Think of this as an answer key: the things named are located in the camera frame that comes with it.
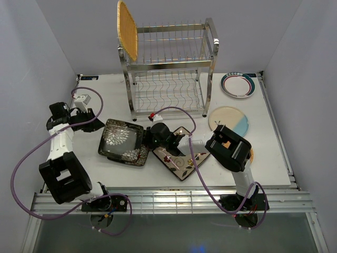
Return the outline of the black floral square plate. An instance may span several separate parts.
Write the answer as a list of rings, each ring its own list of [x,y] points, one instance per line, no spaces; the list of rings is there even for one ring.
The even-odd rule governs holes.
[[[144,144],[146,131],[141,125],[108,119],[102,132],[98,154],[131,166],[143,166],[149,149]]]

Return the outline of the square woven bamboo plate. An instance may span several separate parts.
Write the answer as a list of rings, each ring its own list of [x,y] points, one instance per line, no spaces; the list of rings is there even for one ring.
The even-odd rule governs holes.
[[[133,16],[123,1],[117,3],[118,39],[130,59],[135,62],[138,57],[138,32]]]

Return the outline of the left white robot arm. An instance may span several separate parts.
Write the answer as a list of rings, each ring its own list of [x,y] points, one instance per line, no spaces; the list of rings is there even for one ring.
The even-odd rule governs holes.
[[[104,127],[86,102],[75,102],[75,115],[64,102],[49,106],[52,113],[46,128],[52,137],[49,156],[46,162],[39,165],[39,172],[44,179],[54,200],[58,204],[71,202],[75,199],[93,199],[93,204],[99,210],[107,210],[112,204],[112,198],[107,194],[106,187],[93,183],[73,152],[74,132],[94,132]]]

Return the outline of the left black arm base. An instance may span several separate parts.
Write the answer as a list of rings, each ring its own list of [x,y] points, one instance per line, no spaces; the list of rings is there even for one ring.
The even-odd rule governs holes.
[[[126,212],[127,199],[119,195],[113,195],[102,199],[85,203],[81,206],[82,212]]]

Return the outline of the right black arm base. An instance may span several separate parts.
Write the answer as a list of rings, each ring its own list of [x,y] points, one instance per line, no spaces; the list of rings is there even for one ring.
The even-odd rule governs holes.
[[[228,211],[236,210],[242,200],[243,196],[239,196],[238,194],[222,194],[220,195],[219,203],[222,207]],[[240,209],[241,211],[263,211],[265,210],[265,197],[264,194],[258,193],[255,197],[247,198],[243,207]]]

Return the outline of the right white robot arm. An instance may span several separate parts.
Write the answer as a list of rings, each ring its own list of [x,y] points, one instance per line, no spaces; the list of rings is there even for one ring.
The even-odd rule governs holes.
[[[195,153],[209,153],[225,169],[231,171],[239,206],[251,209],[257,203],[258,187],[251,171],[251,144],[227,128],[218,125],[204,134],[175,134],[164,123],[156,123],[146,130],[145,143],[150,149],[163,148],[170,155],[185,157]]]

